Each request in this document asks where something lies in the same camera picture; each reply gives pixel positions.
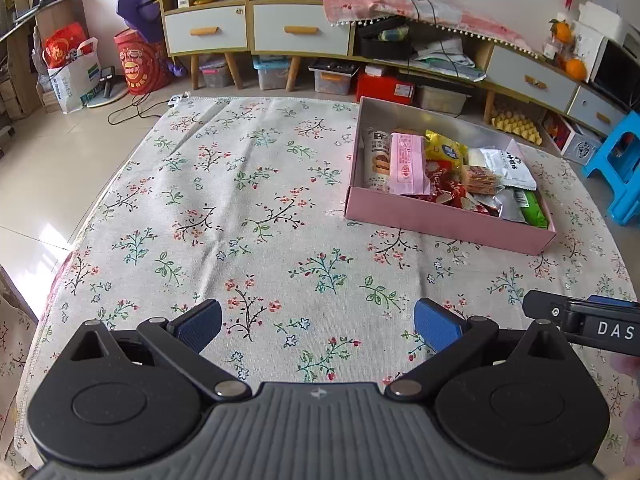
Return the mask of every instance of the red plastic bag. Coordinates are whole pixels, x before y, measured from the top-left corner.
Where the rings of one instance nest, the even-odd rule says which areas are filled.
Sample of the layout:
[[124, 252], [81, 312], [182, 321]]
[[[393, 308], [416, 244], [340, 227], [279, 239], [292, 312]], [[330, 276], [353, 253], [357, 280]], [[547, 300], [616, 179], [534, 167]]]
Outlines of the red plastic bag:
[[78, 46], [86, 40], [84, 29], [78, 22], [60, 28], [45, 41], [42, 59], [49, 68], [65, 66], [70, 57], [76, 57]]

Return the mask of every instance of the red cylindrical container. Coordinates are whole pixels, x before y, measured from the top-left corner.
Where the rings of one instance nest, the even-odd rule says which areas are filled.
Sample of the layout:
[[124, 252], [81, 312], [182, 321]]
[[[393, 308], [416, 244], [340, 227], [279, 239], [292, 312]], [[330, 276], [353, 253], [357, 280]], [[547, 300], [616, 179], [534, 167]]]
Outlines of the red cylindrical container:
[[162, 41], [147, 43], [132, 28], [123, 30], [113, 40], [118, 46], [129, 93], [144, 95], [169, 84], [171, 75]]

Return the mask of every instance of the wooden leg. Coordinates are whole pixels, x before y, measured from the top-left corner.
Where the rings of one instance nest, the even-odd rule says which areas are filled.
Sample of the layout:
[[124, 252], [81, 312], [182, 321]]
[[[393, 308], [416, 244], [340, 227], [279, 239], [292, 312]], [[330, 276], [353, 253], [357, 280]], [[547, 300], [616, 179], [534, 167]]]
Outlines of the wooden leg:
[[191, 54], [191, 87], [194, 90], [200, 88], [200, 67], [198, 63], [200, 56], [198, 54]]
[[296, 87], [296, 78], [300, 69], [300, 56], [291, 58], [291, 67], [289, 67], [289, 75], [287, 76], [287, 92], [292, 92]]
[[486, 93], [486, 102], [484, 103], [484, 122], [491, 124], [491, 110], [494, 108], [495, 92], [489, 90]]
[[234, 57], [233, 52], [225, 52], [226, 64], [229, 66], [229, 72], [231, 72], [231, 77], [234, 79], [234, 83], [236, 83], [236, 88], [238, 90], [242, 90], [242, 78], [240, 77], [240, 71], [238, 70], [238, 65], [236, 65], [236, 58]]

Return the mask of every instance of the purple object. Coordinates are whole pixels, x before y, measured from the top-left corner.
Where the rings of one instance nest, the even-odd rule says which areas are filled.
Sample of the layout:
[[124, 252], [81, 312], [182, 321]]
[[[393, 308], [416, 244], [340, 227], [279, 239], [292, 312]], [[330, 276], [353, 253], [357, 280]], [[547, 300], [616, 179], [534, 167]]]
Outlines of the purple object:
[[135, 29], [147, 43], [164, 41], [160, 21], [160, 5], [150, 4], [151, 0], [118, 0], [116, 12]]

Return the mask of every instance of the drawer handle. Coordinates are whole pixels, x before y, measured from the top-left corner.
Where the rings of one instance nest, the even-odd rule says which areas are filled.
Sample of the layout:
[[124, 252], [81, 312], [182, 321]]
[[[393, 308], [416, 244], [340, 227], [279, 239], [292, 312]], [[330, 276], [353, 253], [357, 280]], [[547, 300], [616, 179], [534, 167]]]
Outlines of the drawer handle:
[[285, 25], [284, 31], [287, 34], [317, 34], [317, 27], [299, 27], [297, 25]]
[[191, 35], [192, 36], [211, 36], [212, 34], [217, 33], [217, 27], [205, 27], [205, 28], [192, 28]]
[[524, 81], [529, 83], [531, 86], [535, 86], [536, 88], [539, 88], [540, 90], [546, 90], [548, 88], [548, 86], [546, 86], [546, 83], [543, 83], [542, 81], [538, 81], [536, 78], [531, 77], [530, 75], [524, 76]]
[[601, 114], [600, 112], [596, 112], [596, 117], [605, 124], [611, 124], [611, 119], [609, 119], [606, 115]]

